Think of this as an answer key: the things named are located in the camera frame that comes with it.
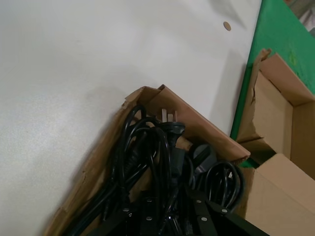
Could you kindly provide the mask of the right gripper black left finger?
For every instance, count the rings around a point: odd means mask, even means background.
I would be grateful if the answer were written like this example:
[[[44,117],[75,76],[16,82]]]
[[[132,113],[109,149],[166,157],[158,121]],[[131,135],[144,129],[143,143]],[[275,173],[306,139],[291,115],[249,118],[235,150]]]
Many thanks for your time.
[[[89,236],[158,236],[159,198],[150,191],[141,192],[128,212],[120,210]]]

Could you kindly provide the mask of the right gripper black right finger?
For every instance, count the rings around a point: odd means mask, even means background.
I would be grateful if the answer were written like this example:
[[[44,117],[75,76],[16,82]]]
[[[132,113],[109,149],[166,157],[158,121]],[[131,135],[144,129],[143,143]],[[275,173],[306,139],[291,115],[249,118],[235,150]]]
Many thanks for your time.
[[[264,236],[266,233],[202,193],[187,193],[189,236]]]

